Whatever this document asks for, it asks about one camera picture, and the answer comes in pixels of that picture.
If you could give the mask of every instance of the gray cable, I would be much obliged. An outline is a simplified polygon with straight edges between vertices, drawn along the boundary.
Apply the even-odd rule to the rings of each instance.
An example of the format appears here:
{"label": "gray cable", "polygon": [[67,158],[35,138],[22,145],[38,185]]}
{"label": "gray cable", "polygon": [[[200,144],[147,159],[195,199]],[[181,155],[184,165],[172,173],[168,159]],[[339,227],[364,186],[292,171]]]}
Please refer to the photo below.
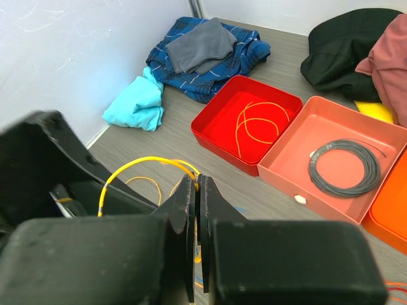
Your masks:
{"label": "gray cable", "polygon": [[[318,159],[325,154],[326,152],[332,149],[340,149],[342,151],[348,151],[355,156],[357,156],[363,163],[364,167],[364,176],[360,183],[356,184],[353,187],[341,188],[334,186],[324,180],[322,176],[317,171],[317,162]],[[339,197],[358,197],[363,195],[372,189],[374,189],[380,182],[380,166],[376,156],[363,145],[347,140],[340,139],[327,143],[324,146],[321,146],[314,152],[311,156],[310,165],[308,171],[311,177],[312,182],[323,192],[332,194]]]}

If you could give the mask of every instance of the wooden floor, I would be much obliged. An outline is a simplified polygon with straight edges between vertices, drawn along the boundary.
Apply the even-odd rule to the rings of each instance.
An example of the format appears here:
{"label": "wooden floor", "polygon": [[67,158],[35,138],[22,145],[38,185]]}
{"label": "wooden floor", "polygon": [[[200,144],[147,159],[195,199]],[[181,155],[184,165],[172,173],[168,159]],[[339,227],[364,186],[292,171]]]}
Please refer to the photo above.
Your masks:
{"label": "wooden floor", "polygon": [[[308,53],[306,37],[236,22],[227,23],[259,31],[262,40],[272,46],[272,55],[265,64],[260,64],[253,70],[251,78],[297,95],[304,103],[313,95],[321,95],[300,74],[300,64]],[[336,95],[325,96],[355,109],[353,102],[347,102]],[[141,156],[184,159],[204,174],[212,176],[223,196],[232,205],[244,209],[244,215],[249,219],[321,219],[259,178],[246,175],[199,146],[190,131],[190,123],[204,105],[167,86],[163,94],[163,106],[163,125],[156,132],[112,126],[92,146],[91,153],[110,171]],[[126,180],[140,175],[156,179],[163,189],[165,199],[183,173],[172,166],[145,163],[127,170],[120,177]],[[157,190],[150,181],[131,182],[131,187],[150,200],[158,201]],[[407,258],[368,233],[366,236],[383,277],[388,281],[406,282]],[[207,304],[207,296],[203,295],[199,286],[196,304]]]}

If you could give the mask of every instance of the light blue cloth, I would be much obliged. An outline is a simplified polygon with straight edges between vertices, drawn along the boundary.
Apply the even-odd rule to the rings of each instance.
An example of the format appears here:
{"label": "light blue cloth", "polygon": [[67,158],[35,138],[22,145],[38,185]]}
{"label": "light blue cloth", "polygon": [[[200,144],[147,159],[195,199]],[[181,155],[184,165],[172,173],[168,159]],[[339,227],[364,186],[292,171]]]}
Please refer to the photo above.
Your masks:
{"label": "light blue cloth", "polygon": [[125,88],[103,114],[109,124],[142,128],[153,132],[162,124],[163,84],[156,81],[150,67]]}

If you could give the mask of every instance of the pile of clothes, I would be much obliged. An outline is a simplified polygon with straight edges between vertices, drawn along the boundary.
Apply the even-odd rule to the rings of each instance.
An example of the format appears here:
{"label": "pile of clothes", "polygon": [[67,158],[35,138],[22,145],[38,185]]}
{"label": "pile of clothes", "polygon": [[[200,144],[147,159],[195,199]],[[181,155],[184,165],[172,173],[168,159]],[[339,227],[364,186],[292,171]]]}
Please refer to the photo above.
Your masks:
{"label": "pile of clothes", "polygon": [[155,79],[207,104],[235,75],[248,75],[271,54],[255,30],[181,17],[149,54]]}
{"label": "pile of clothes", "polygon": [[384,8],[348,12],[314,28],[301,65],[322,92],[380,102],[407,127],[407,15]]}
{"label": "pile of clothes", "polygon": [[142,128],[154,132],[161,125],[163,84],[157,81],[150,67],[125,88],[106,109],[103,119],[120,127]]}

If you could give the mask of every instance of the blue plaid shirt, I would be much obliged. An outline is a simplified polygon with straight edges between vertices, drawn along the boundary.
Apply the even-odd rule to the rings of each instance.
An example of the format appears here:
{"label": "blue plaid shirt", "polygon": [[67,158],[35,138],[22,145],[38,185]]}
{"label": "blue plaid shirt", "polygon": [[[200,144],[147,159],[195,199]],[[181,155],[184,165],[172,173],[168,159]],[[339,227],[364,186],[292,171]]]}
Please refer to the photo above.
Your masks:
{"label": "blue plaid shirt", "polygon": [[239,74],[247,76],[258,62],[265,62],[271,53],[270,45],[260,41],[260,35],[256,30],[245,30],[222,24],[237,38],[233,55],[202,75],[196,72],[175,73],[166,45],[206,21],[200,18],[181,17],[169,30],[164,40],[151,50],[146,60],[157,81],[179,88],[190,98],[205,104],[232,76]]}

